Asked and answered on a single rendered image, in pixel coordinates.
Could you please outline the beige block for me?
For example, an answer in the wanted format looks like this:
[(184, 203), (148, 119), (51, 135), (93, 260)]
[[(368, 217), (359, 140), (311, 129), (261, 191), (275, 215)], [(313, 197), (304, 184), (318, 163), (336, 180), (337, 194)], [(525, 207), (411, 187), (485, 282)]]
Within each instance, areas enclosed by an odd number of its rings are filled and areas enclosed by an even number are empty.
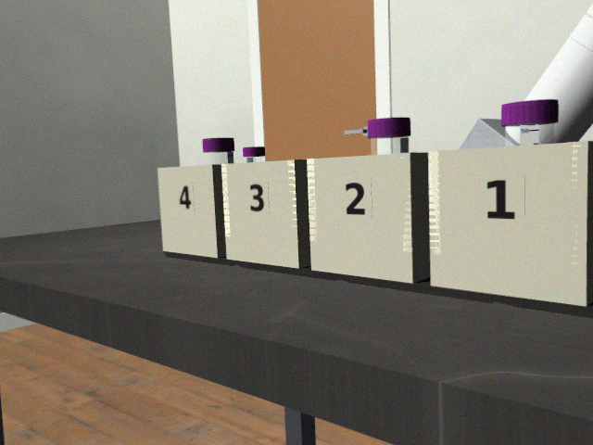
[(221, 165), (226, 258), (311, 266), (306, 159)]
[(158, 168), (163, 251), (226, 257), (221, 164)]
[(428, 152), (307, 159), (311, 270), (430, 278)]
[(431, 286), (593, 302), (593, 141), (428, 151)]

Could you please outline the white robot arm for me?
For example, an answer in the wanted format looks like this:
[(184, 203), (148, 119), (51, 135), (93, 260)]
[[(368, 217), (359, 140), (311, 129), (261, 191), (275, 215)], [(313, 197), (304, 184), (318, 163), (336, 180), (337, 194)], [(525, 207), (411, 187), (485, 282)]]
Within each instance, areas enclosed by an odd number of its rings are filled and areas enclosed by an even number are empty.
[(593, 4), (525, 99), (558, 99), (554, 144), (578, 142), (593, 124)]

